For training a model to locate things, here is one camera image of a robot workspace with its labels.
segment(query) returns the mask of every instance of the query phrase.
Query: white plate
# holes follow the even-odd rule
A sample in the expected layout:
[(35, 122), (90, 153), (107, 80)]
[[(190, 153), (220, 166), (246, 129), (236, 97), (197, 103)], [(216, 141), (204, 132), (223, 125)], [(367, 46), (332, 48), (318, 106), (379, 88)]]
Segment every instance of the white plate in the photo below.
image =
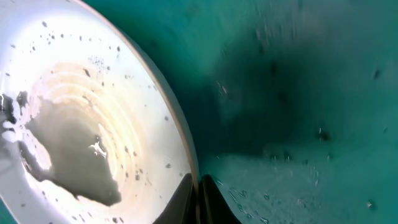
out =
[[(0, 196), (19, 223), (152, 223), (183, 175), (192, 173), (197, 187), (195, 148), (174, 94), (145, 53), (105, 18), (80, 1), (0, 0), (0, 30), (0, 90), (14, 99), (17, 118), (2, 124), (15, 132), (2, 134)], [(20, 112), (16, 98), (22, 91), (29, 103)], [(25, 128), (38, 118), (43, 99), (68, 105), (59, 111), (62, 119), (97, 122), (107, 154), (87, 150), (108, 162), (119, 203), (76, 200), (26, 171), (17, 141), (27, 144), (42, 168), (52, 166)], [(62, 123), (60, 117), (46, 115), (46, 135)]]

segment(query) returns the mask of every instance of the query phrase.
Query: gray liquid puddle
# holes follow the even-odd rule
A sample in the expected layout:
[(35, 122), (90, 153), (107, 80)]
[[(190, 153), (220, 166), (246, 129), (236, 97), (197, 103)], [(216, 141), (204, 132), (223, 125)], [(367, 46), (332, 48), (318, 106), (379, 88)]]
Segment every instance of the gray liquid puddle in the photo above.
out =
[[(15, 119), (12, 104), (6, 105), (8, 110), (3, 113), (11, 120)], [(76, 199), (80, 195), (107, 206), (120, 202), (121, 194), (112, 178), (98, 125), (76, 117), (62, 117), (62, 111), (66, 110), (70, 110), (66, 104), (41, 99), (40, 113), (25, 127), (47, 150), (52, 166), (49, 170), (42, 169), (27, 145), (19, 141), (25, 168), (38, 181), (49, 180)]]

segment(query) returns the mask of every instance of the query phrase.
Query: white ceramic surface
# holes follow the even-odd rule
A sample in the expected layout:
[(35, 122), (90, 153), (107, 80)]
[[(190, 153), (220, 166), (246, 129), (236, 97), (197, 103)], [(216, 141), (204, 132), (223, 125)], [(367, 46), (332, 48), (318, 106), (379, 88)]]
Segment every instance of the white ceramic surface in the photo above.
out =
[[(0, 196), (19, 223), (152, 223), (183, 175), (191, 172), (197, 186), (192, 137), (174, 94), (150, 59), (144, 56), (145, 62), (102, 16), (80, 1), (0, 0), (0, 30), (0, 90), (14, 99), (27, 91), (29, 99), (22, 115), (14, 101), (18, 121), (4, 125), (16, 132), (3, 133), (0, 148)], [(40, 112), (40, 97), (74, 102), (100, 120), (120, 203), (76, 200), (25, 170), (17, 140), (42, 167), (51, 166), (46, 150), (24, 128)]]

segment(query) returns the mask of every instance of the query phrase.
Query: bowl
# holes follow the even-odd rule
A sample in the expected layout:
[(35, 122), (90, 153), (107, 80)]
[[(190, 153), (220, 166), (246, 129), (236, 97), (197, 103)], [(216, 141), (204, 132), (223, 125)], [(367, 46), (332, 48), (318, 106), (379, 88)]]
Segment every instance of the bowl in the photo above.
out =
[(150, 58), (81, 1), (4, 1), (0, 196), (18, 223), (152, 223), (192, 137)]

